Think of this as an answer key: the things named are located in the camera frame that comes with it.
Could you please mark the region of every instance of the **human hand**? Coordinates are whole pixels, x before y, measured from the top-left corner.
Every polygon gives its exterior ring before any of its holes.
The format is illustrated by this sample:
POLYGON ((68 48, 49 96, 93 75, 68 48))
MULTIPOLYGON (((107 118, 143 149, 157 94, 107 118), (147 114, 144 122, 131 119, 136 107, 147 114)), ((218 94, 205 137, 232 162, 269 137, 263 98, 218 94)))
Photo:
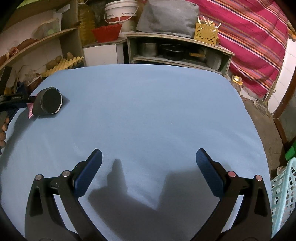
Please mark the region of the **human hand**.
POLYGON ((0 133, 0 148, 4 148, 6 146, 6 142, 5 142, 5 139, 6 139, 6 133, 5 131, 7 131, 7 124, 9 123, 9 118, 6 117, 5 119, 5 123, 3 124, 2 126, 2 130, 3 132, 0 133))

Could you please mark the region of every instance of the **plastic bottle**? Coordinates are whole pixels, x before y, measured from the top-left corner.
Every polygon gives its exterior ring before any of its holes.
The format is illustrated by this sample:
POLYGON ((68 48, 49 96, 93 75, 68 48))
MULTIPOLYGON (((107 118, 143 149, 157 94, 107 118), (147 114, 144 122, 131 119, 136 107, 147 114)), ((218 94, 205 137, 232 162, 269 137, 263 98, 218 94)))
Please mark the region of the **plastic bottle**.
POLYGON ((78 19, 81 21, 78 30, 82 46, 95 42, 96 38, 91 31, 95 28, 94 13, 84 0, 78 0, 78 19))

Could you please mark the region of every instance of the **pink object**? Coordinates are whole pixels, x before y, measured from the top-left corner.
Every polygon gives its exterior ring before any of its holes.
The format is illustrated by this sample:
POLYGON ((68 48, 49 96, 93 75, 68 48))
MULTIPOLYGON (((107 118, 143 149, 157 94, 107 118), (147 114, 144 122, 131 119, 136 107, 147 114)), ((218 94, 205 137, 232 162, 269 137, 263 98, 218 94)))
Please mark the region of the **pink object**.
POLYGON ((235 177, 236 174, 235 174, 235 172, 233 172, 233 171, 229 171, 229 172, 228 172, 228 176, 230 176, 230 177, 235 177))
POLYGON ((33 110, 33 105, 34 103, 28 103, 27 106, 28 106, 28 109, 29 109, 29 119, 33 116, 33 113, 32 113, 32 110, 33 110))
POLYGON ((230 70, 264 96, 286 52, 287 17, 273 0, 189 0, 219 27, 221 45, 235 53, 230 70))

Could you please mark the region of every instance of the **white bucket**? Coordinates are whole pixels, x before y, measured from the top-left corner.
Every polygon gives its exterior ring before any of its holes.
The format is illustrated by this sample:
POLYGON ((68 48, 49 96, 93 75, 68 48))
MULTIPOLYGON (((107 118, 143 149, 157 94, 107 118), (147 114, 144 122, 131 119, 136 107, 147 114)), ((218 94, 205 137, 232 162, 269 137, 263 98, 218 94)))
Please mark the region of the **white bucket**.
POLYGON ((135 16, 138 8, 139 6, 135 0, 110 2, 105 6, 104 19, 110 24, 122 23, 135 16))
POLYGON ((137 24, 133 20, 133 18, 127 21, 121 22, 121 24, 122 24, 122 27, 119 33, 119 37, 124 37, 125 34, 131 34, 136 32, 137 24))

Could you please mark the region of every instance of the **wooden shelf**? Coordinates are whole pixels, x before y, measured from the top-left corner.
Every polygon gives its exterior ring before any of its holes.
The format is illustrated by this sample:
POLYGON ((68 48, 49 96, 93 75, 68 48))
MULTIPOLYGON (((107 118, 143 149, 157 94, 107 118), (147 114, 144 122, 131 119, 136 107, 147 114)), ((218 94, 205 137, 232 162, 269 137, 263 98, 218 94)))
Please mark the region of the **wooden shelf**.
POLYGON ((161 63, 161 64, 170 64, 170 65, 176 65, 176 66, 187 67, 187 68, 204 69, 204 70, 208 70, 208 71, 222 75, 222 72, 220 70, 211 69, 203 62, 193 61, 189 59, 174 61, 174 60, 166 59, 161 55, 157 57, 143 57, 143 56, 137 55, 133 57, 133 61, 134 60, 149 61, 149 62, 155 62, 155 63, 161 63))
POLYGON ((104 43, 94 42, 91 44, 87 44, 87 45, 84 45, 83 48, 89 48, 93 46, 102 46, 102 45, 111 45, 111 44, 123 44, 125 42, 127 42, 127 38, 121 37, 121 38, 118 38, 117 40, 110 41, 110 42, 104 42, 104 43))
POLYGON ((69 29, 65 29, 62 30, 60 32, 51 34, 29 46, 27 46, 26 48, 24 48, 22 51, 18 52, 16 55, 13 55, 9 60, 7 60, 2 66, 0 66, 0 71, 6 66, 11 66, 12 64, 14 64, 16 61, 18 61, 19 59, 21 59, 23 56, 25 56, 26 54, 28 54, 29 52, 33 51, 34 49, 37 49, 38 47, 42 46, 43 44, 48 43, 49 41, 55 39, 55 38, 59 38, 67 33, 73 32, 74 30, 76 30, 77 28, 69 28, 69 29))
POLYGON ((125 37, 151 37, 151 38, 163 38, 163 39, 174 39, 174 40, 179 40, 179 41, 186 41, 186 42, 190 42, 190 43, 194 43, 194 44, 199 44, 199 45, 203 45, 205 47, 209 47, 212 49, 216 49, 219 50, 225 54, 234 56, 235 53, 229 51, 228 49, 220 46, 220 45, 211 45, 211 44, 207 44, 204 42, 200 42, 194 39, 190 39, 190 38, 185 38, 185 37, 179 37, 179 36, 174 36, 174 35, 168 35, 168 34, 154 34, 154 33, 133 33, 133 34, 125 34, 125 37))
POLYGON ((52 9, 60 9, 68 3, 70 0, 38 0, 21 6, 14 11, 3 31, 26 18, 52 9))

